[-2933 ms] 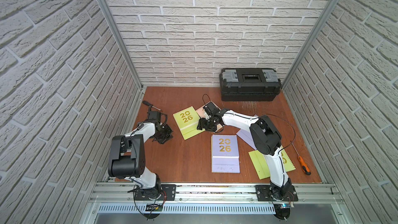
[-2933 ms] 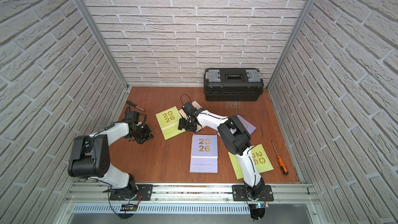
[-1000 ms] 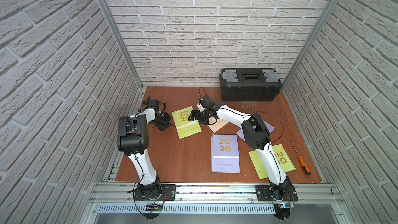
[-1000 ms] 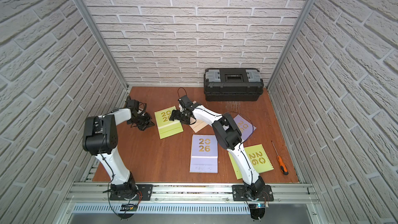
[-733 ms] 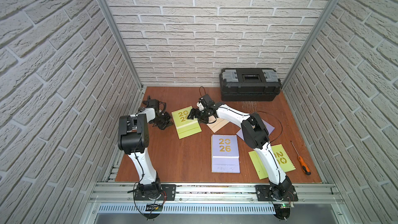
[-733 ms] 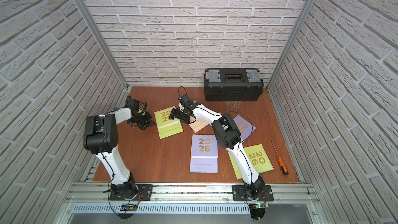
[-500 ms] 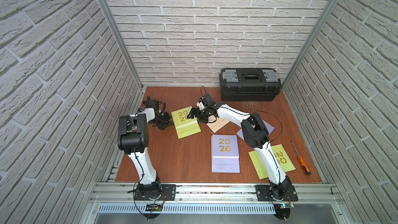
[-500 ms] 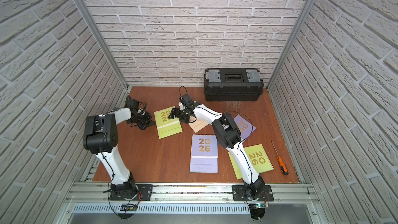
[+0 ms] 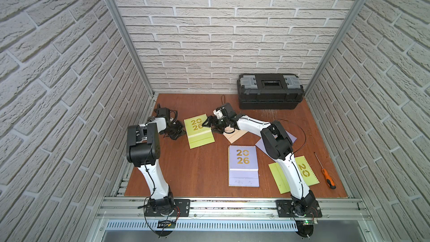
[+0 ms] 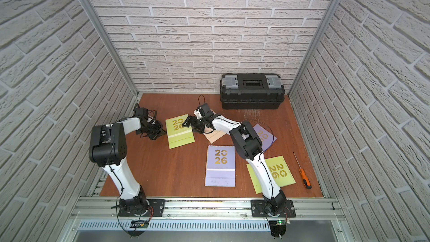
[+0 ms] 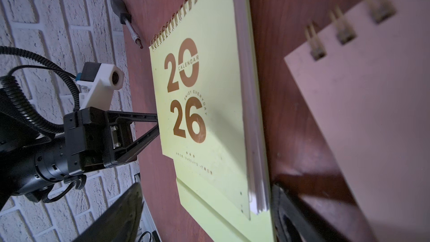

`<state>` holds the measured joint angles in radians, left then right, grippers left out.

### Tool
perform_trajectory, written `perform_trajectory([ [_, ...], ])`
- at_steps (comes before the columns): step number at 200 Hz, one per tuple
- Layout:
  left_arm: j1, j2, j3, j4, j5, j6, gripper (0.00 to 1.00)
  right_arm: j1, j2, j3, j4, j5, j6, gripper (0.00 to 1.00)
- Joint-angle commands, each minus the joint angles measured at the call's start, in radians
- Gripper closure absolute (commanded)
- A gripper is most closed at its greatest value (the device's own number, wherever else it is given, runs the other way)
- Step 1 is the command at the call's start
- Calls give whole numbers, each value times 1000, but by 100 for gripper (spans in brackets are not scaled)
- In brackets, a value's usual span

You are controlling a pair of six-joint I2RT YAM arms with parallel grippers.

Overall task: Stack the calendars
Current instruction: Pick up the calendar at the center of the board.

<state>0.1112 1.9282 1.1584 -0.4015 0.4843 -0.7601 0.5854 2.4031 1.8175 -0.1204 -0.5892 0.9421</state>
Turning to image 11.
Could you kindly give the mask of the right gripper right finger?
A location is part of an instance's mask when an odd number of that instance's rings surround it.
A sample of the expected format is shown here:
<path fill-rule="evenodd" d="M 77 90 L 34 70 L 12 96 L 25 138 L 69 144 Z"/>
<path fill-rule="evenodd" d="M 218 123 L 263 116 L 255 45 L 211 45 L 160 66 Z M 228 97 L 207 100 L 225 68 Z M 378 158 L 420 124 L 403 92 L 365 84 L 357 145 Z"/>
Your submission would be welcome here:
<path fill-rule="evenodd" d="M 281 242 L 336 241 L 336 231 L 307 203 L 279 183 L 272 186 L 271 210 Z"/>

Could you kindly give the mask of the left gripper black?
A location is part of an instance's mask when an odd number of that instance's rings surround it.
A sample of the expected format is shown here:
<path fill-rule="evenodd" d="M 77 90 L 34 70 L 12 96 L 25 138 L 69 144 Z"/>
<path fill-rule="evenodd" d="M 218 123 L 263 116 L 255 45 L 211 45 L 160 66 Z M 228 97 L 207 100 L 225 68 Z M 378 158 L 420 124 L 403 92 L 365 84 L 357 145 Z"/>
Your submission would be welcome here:
<path fill-rule="evenodd" d="M 160 133 L 154 113 L 102 111 L 90 107 L 65 115 L 63 122 L 63 165 L 68 175 L 135 161 Z"/>

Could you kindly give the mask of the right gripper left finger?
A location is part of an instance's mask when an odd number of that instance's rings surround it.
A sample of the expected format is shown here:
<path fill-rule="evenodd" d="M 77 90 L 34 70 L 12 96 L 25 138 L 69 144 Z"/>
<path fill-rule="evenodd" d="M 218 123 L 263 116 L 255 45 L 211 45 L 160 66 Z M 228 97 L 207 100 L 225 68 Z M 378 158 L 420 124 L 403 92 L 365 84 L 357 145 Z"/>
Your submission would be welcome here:
<path fill-rule="evenodd" d="M 143 211 L 143 194 L 139 183 L 119 197 L 76 242 L 134 242 Z"/>

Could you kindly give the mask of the green calendar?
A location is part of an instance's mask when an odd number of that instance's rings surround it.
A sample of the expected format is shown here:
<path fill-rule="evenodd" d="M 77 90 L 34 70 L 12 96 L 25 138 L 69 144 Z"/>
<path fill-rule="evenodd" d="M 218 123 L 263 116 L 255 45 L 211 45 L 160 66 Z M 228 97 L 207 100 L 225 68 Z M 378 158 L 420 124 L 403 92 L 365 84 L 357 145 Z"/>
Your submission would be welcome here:
<path fill-rule="evenodd" d="M 273 242 L 249 0 L 184 0 L 150 46 L 162 153 L 215 242 Z"/>

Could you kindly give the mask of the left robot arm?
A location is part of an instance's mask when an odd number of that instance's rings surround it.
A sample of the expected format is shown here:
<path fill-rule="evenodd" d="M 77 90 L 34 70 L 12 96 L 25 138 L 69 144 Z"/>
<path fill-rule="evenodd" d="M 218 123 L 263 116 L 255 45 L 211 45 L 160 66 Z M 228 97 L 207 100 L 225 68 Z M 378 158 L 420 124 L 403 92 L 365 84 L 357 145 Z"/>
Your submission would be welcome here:
<path fill-rule="evenodd" d="M 39 132 L 1 90 L 1 203 L 21 195 L 32 202 L 49 202 L 48 193 L 59 182 L 81 189 L 86 173 L 135 161 L 160 133 L 155 125 L 133 140 L 131 123 L 157 124 L 155 113 L 89 107 L 63 120 L 64 133 L 38 140 Z"/>

